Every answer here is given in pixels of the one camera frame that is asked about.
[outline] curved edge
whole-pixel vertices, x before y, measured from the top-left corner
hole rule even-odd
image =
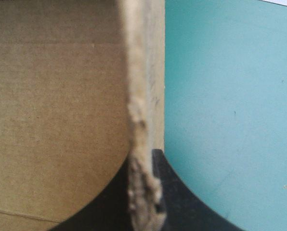
[[[127,186],[128,158],[93,201],[49,231],[132,231]]]
[[[196,197],[181,181],[162,150],[152,151],[153,170],[163,187],[160,210],[167,212],[161,231],[242,231]]]

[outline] cardboard panel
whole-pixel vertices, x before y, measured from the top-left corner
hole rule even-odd
[[[112,0],[0,1],[0,211],[61,222],[120,167],[118,32]]]
[[[0,213],[0,231],[40,231],[56,225],[54,222]]]

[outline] teal board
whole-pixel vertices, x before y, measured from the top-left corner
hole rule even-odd
[[[165,155],[247,231],[287,231],[287,7],[166,0]]]

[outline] torn cardboard edge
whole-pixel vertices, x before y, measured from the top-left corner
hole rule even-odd
[[[162,189],[159,179],[152,173],[151,150],[155,145],[163,147],[164,142],[164,126],[158,126],[156,121],[164,120],[165,5],[163,0],[120,0],[118,3],[129,83],[130,215],[135,231],[157,231],[166,215],[157,211]],[[161,37],[154,38],[157,32]],[[155,61],[154,57],[161,60],[157,64],[150,62]],[[162,81],[163,84],[157,85],[156,81]],[[161,137],[159,143],[155,143],[157,134]]]

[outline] cardboard box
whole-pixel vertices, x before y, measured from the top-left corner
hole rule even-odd
[[[129,151],[134,229],[157,230],[163,90],[163,0],[0,0],[0,231],[63,222]]]

